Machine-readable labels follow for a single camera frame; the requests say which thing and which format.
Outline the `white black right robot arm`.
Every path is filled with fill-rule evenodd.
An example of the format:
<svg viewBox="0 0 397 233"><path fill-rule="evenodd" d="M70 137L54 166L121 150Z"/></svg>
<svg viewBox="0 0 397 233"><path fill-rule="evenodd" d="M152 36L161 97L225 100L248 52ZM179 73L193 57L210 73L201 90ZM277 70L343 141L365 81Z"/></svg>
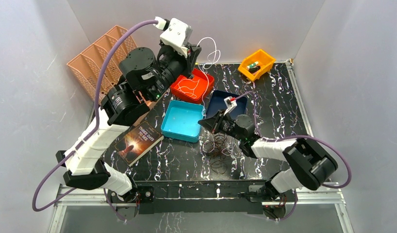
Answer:
<svg viewBox="0 0 397 233"><path fill-rule="evenodd" d="M336 160L312 137L267 139L255 133L250 116L231 118L224 110L201 119L198 124L212 134L223 133L239 141L242 153L251 158L269 158L287 162L289 168L280 171L263 186L249 187L240 196L251 202L278 201L289 190L306 187L317 190L337 169Z"/></svg>

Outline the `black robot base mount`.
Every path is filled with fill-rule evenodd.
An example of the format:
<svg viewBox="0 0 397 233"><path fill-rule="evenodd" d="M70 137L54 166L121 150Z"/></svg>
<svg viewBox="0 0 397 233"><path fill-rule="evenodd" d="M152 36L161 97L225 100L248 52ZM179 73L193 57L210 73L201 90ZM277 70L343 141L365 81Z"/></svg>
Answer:
<svg viewBox="0 0 397 233"><path fill-rule="evenodd" d="M257 180L170 181L138 182L137 197L130 202L112 191L107 199L117 211L134 207L135 215L244 212L278 219L291 211L295 194L269 192L265 182Z"/></svg>

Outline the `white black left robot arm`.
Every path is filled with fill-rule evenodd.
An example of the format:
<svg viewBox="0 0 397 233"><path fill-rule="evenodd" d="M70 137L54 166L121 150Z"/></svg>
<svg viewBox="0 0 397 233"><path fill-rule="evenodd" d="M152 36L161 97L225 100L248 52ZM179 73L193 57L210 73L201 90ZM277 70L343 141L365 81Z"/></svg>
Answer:
<svg viewBox="0 0 397 233"><path fill-rule="evenodd" d="M119 64L119 83L97 102L98 115L75 145L60 151L57 160L66 168L67 186L83 190L105 188L125 202L132 202L138 187L127 174L106 164L101 156L112 142L150 111L147 102L158 101L179 76L190 78L201 53L199 45L187 44L187 55L161 44L158 55L147 47L128 53Z"/></svg>

